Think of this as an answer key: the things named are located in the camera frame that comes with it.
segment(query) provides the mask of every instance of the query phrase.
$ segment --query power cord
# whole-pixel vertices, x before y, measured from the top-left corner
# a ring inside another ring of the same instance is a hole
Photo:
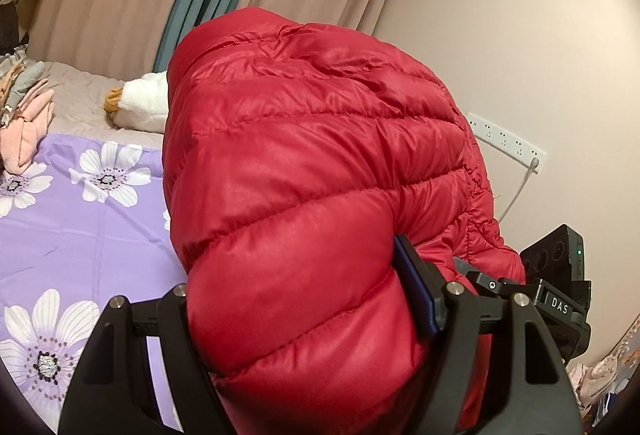
[[[500,223],[501,221],[504,220],[505,216],[507,216],[507,213],[511,210],[511,208],[513,207],[513,205],[516,203],[516,200],[518,199],[518,197],[520,196],[520,194],[522,193],[522,190],[524,189],[524,186],[526,186],[527,184],[527,180],[529,180],[529,177],[531,176],[531,174],[533,173],[533,171],[535,171],[535,169],[540,166],[540,159],[533,157],[531,159],[531,164],[529,165],[529,169],[527,170],[527,174],[524,177],[524,180],[522,181],[522,184],[520,185],[520,189],[518,190],[518,192],[516,193],[516,195],[513,197],[513,200],[511,201],[511,203],[507,206],[507,208],[504,210],[504,213],[502,214],[502,216],[500,217],[500,219],[498,219],[498,223]]]

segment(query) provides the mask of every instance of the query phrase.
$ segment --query purple fabric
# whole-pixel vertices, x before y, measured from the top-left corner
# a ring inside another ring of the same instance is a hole
[[[160,151],[51,134],[25,175],[0,178],[0,356],[56,429],[73,354],[108,300],[159,298],[186,275],[169,242]],[[175,428],[158,343],[150,358]]]

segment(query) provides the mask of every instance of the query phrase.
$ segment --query white plush toy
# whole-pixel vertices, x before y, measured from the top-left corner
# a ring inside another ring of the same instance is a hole
[[[104,109],[118,128],[164,133],[168,92],[166,72],[145,74],[109,92]]]

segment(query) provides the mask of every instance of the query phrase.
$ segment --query silver bolt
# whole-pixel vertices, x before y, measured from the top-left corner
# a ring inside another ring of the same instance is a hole
[[[453,294],[454,296],[460,296],[465,291],[465,286],[462,283],[458,283],[457,281],[450,281],[447,283],[447,292]]]
[[[516,292],[513,295],[513,301],[515,301],[516,305],[520,307],[526,307],[527,305],[529,305],[529,303],[531,303],[529,296],[523,294],[522,292]]]
[[[109,301],[109,306],[112,309],[119,309],[124,305],[124,296],[115,296]]]
[[[187,296],[187,285],[184,283],[180,283],[180,285],[176,285],[174,287],[174,294],[178,296],[178,298],[184,298]]]

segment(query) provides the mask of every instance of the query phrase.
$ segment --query power strip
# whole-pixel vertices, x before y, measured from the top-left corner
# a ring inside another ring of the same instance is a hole
[[[466,120],[478,139],[506,153],[527,168],[531,166],[531,161],[537,158],[540,164],[534,171],[540,173],[542,165],[545,163],[546,153],[539,147],[475,113],[469,113]]]

